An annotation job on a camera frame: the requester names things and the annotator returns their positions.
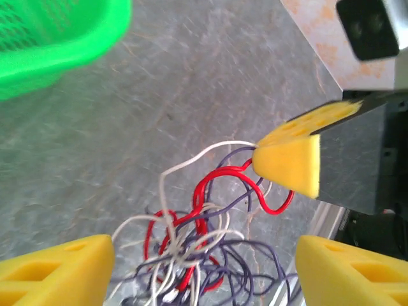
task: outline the green plastic basket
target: green plastic basket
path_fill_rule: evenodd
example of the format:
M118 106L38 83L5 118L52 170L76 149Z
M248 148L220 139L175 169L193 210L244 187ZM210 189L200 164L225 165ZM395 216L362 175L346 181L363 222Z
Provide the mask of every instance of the green plastic basket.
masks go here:
M103 55L130 20L131 0L0 0L0 100Z

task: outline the gray marble surface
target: gray marble surface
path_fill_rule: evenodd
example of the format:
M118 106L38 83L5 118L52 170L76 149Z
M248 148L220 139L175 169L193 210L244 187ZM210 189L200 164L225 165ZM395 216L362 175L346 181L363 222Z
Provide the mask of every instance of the gray marble surface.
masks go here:
M133 11L131 29L104 58L0 103L0 259L113 233L130 215L159 209L163 170L221 140L256 142L340 97L277 0L138 0ZM169 206L188 209L194 186L230 150L168 177ZM220 179L214 201L225 205L241 192L238 182ZM269 205L286 195L274 186ZM257 205L248 215L241 203L232 228L267 241L287 266L316 207L296 195L271 217ZM119 243L142 239L145 227L130 225ZM116 275L141 261L140 247L118 249ZM244 252L255 268L270 268ZM129 294L125 286L115 298Z

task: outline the yellow foam block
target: yellow foam block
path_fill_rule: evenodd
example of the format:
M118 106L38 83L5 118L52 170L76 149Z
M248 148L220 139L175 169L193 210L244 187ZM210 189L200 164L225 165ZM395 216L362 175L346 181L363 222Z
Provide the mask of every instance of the yellow foam block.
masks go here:
M257 148L252 155L256 174L310 198L319 195L319 135Z
M296 269L308 306L408 305L408 263L315 236L302 236Z
M361 105L361 101L334 101L279 126L258 142L252 157L254 171L288 189L317 198L320 136L313 133L355 114Z
M115 255L96 235L0 262L0 306L101 306Z

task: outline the red wire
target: red wire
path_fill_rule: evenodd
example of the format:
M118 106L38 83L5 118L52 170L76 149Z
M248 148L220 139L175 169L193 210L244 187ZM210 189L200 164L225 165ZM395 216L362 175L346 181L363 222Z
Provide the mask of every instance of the red wire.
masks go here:
M216 179L217 177L222 177L222 176L231 176L231 177L238 177L239 179L243 180L245 183L251 186L251 188L254 189L256 195L258 196L259 203L261 204L263 210L270 214L270 215L279 215L287 209L289 204L291 203L293 199L293 195L295 194L292 190L289 191L288 197L286 198L285 202L277 209L273 210L268 205L266 204L265 198L263 196L263 193L261 189L256 185L256 183L251 180L249 177L244 175L242 172L245 171L249 165L251 165L252 159L247 160L242 166L224 166L218 169L215 169L211 171L205 178L203 178L198 185L196 186L193 194L193 211L191 211L189 214L181 217L180 219L177 219L177 215L174 211L169 210L169 214L173 217L173 225L174 227L182 224L185 221L190 220L193 217L196 217L197 215L201 214L201 211L203 209L203 205L205 202L205 190L207 188L207 184L213 180ZM160 210L155 214L158 217L161 217L163 215L163 211ZM150 237L152 235L152 230L153 230L153 225L155 221L150 221L149 226L147 228L146 232L146 239L145 243L143 245L143 254L145 257L145 260L149 258L149 244L150 244ZM207 223L203 219L198 219L195 220L196 223L196 230L199 235L205 235L207 234ZM164 250L166 249L166 246L168 245L168 242L170 241L170 237L168 234L167 230L167 235L165 236L164 240L162 241L162 244L160 246L159 254L162 254ZM205 245L206 242L202 243L198 248L202 247ZM219 265L218 261L210 256L210 260L215 263L216 265ZM185 272L182 282L177 286L177 289L180 291L183 291L188 287L190 278L193 276L194 272L194 267L188 268L187 271ZM212 286L209 286L205 288L204 292L210 291L217 289L223 282L224 277L219 279L215 284Z

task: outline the beige surface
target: beige surface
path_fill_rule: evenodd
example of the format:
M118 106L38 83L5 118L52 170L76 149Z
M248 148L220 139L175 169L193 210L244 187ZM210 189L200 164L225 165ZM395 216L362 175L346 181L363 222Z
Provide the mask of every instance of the beige surface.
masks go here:
M393 87L393 59L360 63L335 10L337 0L282 0L282 3L342 89Z

